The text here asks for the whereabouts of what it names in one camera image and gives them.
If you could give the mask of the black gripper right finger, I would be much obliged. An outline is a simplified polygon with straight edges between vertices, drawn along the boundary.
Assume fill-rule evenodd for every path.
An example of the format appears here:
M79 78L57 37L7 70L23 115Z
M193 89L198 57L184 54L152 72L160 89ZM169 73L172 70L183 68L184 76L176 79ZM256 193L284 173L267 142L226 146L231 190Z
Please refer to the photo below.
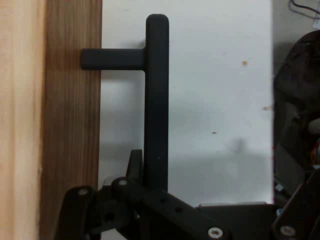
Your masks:
M301 184L272 224L276 240L320 238L320 170Z

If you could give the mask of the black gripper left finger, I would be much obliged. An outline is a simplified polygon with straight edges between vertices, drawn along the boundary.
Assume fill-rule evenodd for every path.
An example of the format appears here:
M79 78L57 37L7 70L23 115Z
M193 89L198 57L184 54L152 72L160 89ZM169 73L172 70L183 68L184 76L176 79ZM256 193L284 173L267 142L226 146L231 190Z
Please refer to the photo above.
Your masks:
M142 184L143 153L130 153L127 172L96 190L78 186L64 196L56 240L99 240L117 230L129 240L229 240L218 220L162 190Z

